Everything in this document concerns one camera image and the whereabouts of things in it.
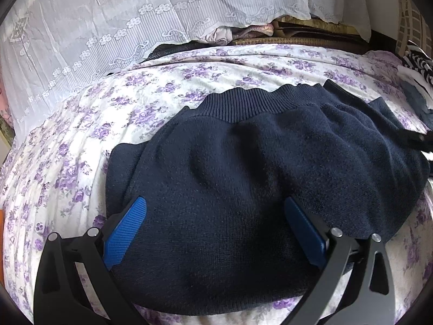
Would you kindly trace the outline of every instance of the gray cloth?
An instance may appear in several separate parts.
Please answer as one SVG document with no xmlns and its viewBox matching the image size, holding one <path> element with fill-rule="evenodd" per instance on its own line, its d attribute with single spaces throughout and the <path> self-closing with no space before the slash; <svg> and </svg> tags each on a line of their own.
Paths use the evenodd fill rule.
<svg viewBox="0 0 433 325">
<path fill-rule="evenodd" d="M 427 108 L 424 97 L 412 84 L 406 81 L 402 81 L 401 88 L 403 89 L 408 104 L 411 105 L 419 119 L 423 121 L 428 128 L 433 129 L 433 110 Z"/>
</svg>

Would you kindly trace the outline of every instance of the pink fabric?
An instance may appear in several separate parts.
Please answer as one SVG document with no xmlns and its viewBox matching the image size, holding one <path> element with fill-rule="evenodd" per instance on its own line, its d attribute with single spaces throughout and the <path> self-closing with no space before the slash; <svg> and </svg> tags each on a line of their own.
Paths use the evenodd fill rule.
<svg viewBox="0 0 433 325">
<path fill-rule="evenodd" d="M 5 119 L 7 124 L 14 128 L 14 122 L 12 121 L 12 115 L 10 114 L 9 103 L 6 98 L 6 91 L 3 84 L 3 76 L 0 68 L 0 116 Z"/>
</svg>

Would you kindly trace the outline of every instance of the metal screw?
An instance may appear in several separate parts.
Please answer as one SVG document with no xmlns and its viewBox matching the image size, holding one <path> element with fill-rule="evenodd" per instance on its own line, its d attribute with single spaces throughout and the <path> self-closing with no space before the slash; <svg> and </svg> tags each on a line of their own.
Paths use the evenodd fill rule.
<svg viewBox="0 0 433 325">
<path fill-rule="evenodd" d="M 373 233 L 373 234 L 372 234 L 372 240 L 373 240 L 374 242 L 379 243 L 379 242 L 382 240 L 382 237 L 380 237 L 380 234 L 378 234 L 378 233 Z"/>
<path fill-rule="evenodd" d="M 53 242 L 53 241 L 57 240 L 57 233 L 56 232 L 50 233 L 49 236 L 48 236 L 48 240 L 50 242 Z"/>
<path fill-rule="evenodd" d="M 331 233 L 335 237 L 341 237 L 343 235 L 343 231 L 341 231 L 338 227 L 331 228 Z"/>
<path fill-rule="evenodd" d="M 95 237 L 98 235 L 98 233 L 99 233 L 99 228 L 96 227 L 89 228 L 89 230 L 87 231 L 87 235 L 90 237 Z"/>
</svg>

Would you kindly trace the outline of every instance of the floral bedsheet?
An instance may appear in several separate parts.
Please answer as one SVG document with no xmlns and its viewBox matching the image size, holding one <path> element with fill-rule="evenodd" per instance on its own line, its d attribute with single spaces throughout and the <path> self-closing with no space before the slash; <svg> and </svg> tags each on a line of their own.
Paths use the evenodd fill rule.
<svg viewBox="0 0 433 325">
<path fill-rule="evenodd" d="M 287 83 L 323 84 L 330 78 L 365 101 L 384 97 L 407 129 L 425 132 L 399 88 L 398 64 L 386 52 L 359 56 L 277 44 L 208 48 L 143 63 L 74 94 L 20 147 L 12 147 L 1 170 L 7 291 L 32 320 L 36 273 L 47 236 L 52 231 L 64 238 L 79 236 L 105 221 L 105 175 L 112 148 L 149 140 L 183 106 L 196 107 L 209 93 L 235 86 L 273 91 Z M 396 319 L 432 272 L 432 198 L 428 183 L 411 216 L 387 243 Z M 79 271 L 94 310 L 104 314 L 85 270 Z M 328 313 L 337 306 L 347 276 Z M 161 325 L 280 324 L 298 300 L 207 317 L 139 310 L 151 324 Z"/>
</svg>

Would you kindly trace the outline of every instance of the folded clothes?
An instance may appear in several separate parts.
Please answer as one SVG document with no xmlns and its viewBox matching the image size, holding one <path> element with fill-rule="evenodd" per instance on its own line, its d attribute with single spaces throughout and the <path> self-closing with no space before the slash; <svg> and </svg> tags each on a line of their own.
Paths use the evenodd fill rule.
<svg viewBox="0 0 433 325">
<path fill-rule="evenodd" d="M 433 60 L 414 42 L 408 41 L 408 49 L 403 56 L 403 65 L 415 70 L 433 86 Z"/>
<path fill-rule="evenodd" d="M 426 100 L 419 93 L 417 88 L 412 84 L 402 81 L 401 88 L 406 96 L 408 104 L 412 106 L 412 109 L 424 124 L 433 129 L 433 110 L 427 108 Z"/>
<path fill-rule="evenodd" d="M 405 82 L 412 84 L 426 101 L 428 109 L 433 109 L 433 89 L 417 71 L 398 66 L 397 75 Z"/>
<path fill-rule="evenodd" d="M 132 302 L 206 315 L 302 295 L 316 281 L 283 213 L 288 196 L 350 236 L 388 241 L 429 173 L 382 98 L 331 81 L 234 88 L 183 108 L 110 156 L 107 215 L 137 195 L 147 215 L 111 269 Z"/>
<path fill-rule="evenodd" d="M 212 46 L 226 46 L 232 40 L 251 39 L 263 36 L 272 36 L 274 27 L 272 23 L 265 25 L 251 25 L 246 28 L 236 27 L 218 27 L 212 32 L 206 34 L 197 41 L 200 43 L 211 44 Z"/>
</svg>

